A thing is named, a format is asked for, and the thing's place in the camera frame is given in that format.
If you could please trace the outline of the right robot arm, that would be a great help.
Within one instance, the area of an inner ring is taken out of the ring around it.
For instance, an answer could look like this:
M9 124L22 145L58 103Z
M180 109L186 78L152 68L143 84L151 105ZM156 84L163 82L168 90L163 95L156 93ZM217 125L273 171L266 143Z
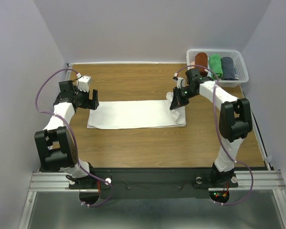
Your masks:
M170 110L176 110L189 104L190 98L201 95L213 104L213 110L219 111L214 116L215 129L220 143L220 150L210 173L210 182L221 186L233 177L237 163L236 155L243 140L253 129L250 102L239 99L224 89L209 76L203 76L199 70L192 68L186 71L186 78L175 73Z

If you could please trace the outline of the white towel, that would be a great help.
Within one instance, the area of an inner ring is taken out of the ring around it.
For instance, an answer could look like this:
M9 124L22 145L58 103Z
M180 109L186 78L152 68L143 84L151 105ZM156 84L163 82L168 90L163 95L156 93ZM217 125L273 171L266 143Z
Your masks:
M173 93L164 100L100 102L91 110L88 128L102 130L186 126L185 108L170 110Z

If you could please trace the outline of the dark blue towel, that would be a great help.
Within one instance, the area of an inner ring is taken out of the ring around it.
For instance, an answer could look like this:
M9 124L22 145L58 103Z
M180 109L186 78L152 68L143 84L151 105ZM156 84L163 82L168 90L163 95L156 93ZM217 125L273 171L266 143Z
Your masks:
M231 57L223 57L221 59L221 65L223 72L222 80L236 80L233 59Z

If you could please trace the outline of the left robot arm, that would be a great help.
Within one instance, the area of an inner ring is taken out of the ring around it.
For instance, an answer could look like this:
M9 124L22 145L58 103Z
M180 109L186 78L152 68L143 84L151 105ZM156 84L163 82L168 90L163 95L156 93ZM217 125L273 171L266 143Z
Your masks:
M85 75L76 85L72 80L59 82L60 92L50 112L51 118L46 127L34 135L42 169L67 173L74 181L80 179L86 188L93 187L97 177L93 166L79 159L70 121L77 109L96 110L99 106L97 90L92 91L90 99L90 81L91 77Z

